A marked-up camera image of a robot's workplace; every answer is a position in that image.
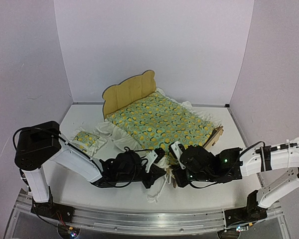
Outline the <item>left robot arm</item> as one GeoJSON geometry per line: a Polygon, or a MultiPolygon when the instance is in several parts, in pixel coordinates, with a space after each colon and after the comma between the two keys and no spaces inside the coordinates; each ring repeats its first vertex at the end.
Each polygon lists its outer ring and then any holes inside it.
{"type": "Polygon", "coordinates": [[[43,170],[47,161],[81,175],[98,188],[125,188],[133,182],[142,182],[149,189],[166,174],[156,165],[165,155],[162,148],[145,149],[146,155],[140,156],[139,150],[125,147],[115,158],[97,161],[63,136],[55,121],[20,128],[13,134],[12,142],[14,162],[24,175],[38,210],[47,218],[57,213],[43,170]]]}

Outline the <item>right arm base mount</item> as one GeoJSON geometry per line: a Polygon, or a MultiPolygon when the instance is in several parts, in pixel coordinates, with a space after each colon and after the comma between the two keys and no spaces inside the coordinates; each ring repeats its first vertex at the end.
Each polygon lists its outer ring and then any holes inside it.
{"type": "Polygon", "coordinates": [[[257,193],[258,190],[255,190],[248,195],[246,206],[224,211],[226,229],[245,226],[267,217],[267,209],[258,206],[257,193]]]}

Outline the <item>lemon print bed cushion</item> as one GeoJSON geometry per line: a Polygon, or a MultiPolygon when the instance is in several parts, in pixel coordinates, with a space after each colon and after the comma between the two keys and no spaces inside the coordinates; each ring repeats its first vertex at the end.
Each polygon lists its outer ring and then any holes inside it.
{"type": "Polygon", "coordinates": [[[172,166],[177,166],[168,146],[179,141],[184,147],[206,146],[221,120],[206,111],[195,110],[189,101],[179,103],[160,88],[149,96],[106,116],[96,125],[96,132],[110,137],[120,150],[161,147],[165,156],[157,166],[166,171],[163,185],[173,180],[172,166]]]}

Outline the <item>wooden pet bed frame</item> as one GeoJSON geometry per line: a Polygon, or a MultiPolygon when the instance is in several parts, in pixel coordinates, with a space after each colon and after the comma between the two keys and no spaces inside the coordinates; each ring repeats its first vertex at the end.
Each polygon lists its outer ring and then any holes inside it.
{"type": "MultiPolygon", "coordinates": [[[[104,119],[111,113],[120,110],[129,104],[149,96],[156,90],[156,83],[154,80],[154,71],[148,70],[141,75],[136,75],[128,78],[117,85],[112,85],[108,87],[103,92],[103,99],[105,101],[103,106],[104,119]]],[[[211,140],[202,146],[208,149],[213,145],[222,134],[222,127],[214,131],[211,140]]],[[[145,156],[146,153],[143,152],[144,149],[139,150],[140,156],[145,156]]]]}

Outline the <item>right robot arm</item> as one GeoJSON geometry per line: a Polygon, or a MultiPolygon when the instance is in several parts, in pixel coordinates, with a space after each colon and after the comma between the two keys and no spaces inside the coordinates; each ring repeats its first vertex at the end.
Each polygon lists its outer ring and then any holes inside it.
{"type": "Polygon", "coordinates": [[[286,172],[271,185],[249,196],[254,200],[241,209],[241,216],[251,221],[261,208],[270,207],[275,201],[299,188],[299,137],[277,145],[259,141],[247,148],[229,148],[217,155],[202,146],[185,148],[176,141],[168,147],[179,166],[172,170],[178,187],[194,182],[207,182],[209,186],[225,184],[261,172],[285,169],[286,172]]]}

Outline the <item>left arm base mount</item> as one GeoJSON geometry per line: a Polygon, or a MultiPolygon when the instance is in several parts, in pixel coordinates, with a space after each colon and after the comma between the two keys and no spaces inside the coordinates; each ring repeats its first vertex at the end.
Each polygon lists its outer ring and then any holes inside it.
{"type": "Polygon", "coordinates": [[[73,219],[74,207],[55,203],[52,199],[45,203],[38,203],[32,199],[31,212],[41,218],[70,223],[73,219]]]}

